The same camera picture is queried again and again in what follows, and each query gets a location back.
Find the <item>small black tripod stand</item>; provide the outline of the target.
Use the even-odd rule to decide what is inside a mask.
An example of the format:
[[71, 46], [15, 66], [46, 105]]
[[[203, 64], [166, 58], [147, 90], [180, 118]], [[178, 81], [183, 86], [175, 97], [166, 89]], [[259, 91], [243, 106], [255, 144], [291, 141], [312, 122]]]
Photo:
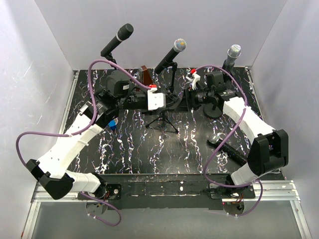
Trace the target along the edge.
[[178, 134], [179, 130], [171, 123], [166, 113], [168, 113], [168, 110], [161, 111], [157, 118], [155, 118], [150, 123], [147, 123], [145, 125], [145, 128], [149, 128], [152, 123], [159, 121], [159, 122], [162, 122], [162, 124], [169, 124], [174, 129], [175, 133]]

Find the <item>black glitter microphone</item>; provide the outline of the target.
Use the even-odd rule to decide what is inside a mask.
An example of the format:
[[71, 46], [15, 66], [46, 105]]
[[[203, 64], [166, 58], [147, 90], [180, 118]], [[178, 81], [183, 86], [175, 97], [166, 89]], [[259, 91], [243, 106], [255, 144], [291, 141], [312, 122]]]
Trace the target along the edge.
[[[207, 140], [207, 144], [211, 147], [217, 148], [222, 143], [222, 141], [223, 139], [218, 136], [211, 136]], [[228, 157], [230, 157], [231, 160], [233, 160], [236, 164], [240, 166], [243, 166], [247, 163], [247, 157], [244, 154], [237, 151], [228, 143], [224, 143], [220, 150], [227, 153]]]

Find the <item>tall black tripod stand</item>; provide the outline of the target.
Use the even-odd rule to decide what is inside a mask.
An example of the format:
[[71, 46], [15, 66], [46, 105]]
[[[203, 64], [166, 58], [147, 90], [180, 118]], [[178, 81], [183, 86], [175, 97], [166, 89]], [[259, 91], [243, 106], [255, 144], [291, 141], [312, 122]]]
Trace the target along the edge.
[[112, 53], [109, 53], [108, 55], [105, 55], [104, 58], [106, 58], [108, 61], [113, 62], [114, 64], [117, 64], [116, 60], [112, 56]]

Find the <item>matte black microphone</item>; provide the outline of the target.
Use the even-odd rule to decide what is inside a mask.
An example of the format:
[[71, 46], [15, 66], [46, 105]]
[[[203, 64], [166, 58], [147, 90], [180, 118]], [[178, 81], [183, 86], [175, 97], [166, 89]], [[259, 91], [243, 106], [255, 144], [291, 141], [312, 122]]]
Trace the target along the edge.
[[124, 24], [117, 32], [115, 37], [102, 49], [101, 56], [106, 57], [112, 53], [112, 51], [119, 46], [123, 41], [127, 40], [134, 32], [134, 28], [131, 24]]

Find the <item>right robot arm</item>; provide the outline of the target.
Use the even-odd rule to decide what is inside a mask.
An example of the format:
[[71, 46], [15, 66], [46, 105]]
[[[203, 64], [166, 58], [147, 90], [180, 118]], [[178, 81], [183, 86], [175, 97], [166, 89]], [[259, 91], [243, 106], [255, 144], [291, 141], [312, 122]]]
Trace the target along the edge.
[[288, 165], [289, 137], [283, 129], [276, 130], [259, 118], [247, 105], [246, 96], [240, 97], [226, 87], [225, 78], [233, 79], [224, 70], [210, 72], [206, 74], [207, 85], [204, 86], [197, 71], [191, 70], [187, 76], [191, 88], [184, 91], [183, 102], [187, 109], [204, 105], [204, 113], [211, 119], [226, 114], [235, 122], [230, 134], [240, 128], [250, 140], [251, 148], [244, 165], [228, 175], [223, 184], [226, 194], [237, 198], [244, 187]]

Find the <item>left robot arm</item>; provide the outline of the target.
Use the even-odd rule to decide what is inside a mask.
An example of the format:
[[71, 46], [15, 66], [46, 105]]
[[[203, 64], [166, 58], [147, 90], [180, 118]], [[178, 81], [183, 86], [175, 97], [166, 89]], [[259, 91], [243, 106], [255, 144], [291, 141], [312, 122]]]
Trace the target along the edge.
[[80, 109], [66, 136], [39, 159], [27, 162], [27, 169], [54, 200], [70, 192], [87, 192], [95, 199], [107, 195], [107, 182], [97, 173], [76, 173], [68, 167], [90, 140], [119, 116], [121, 109], [161, 113], [177, 103], [177, 95], [172, 91], [163, 92], [155, 84], [149, 87], [145, 90], [135, 86], [126, 73], [113, 70], [105, 87]]

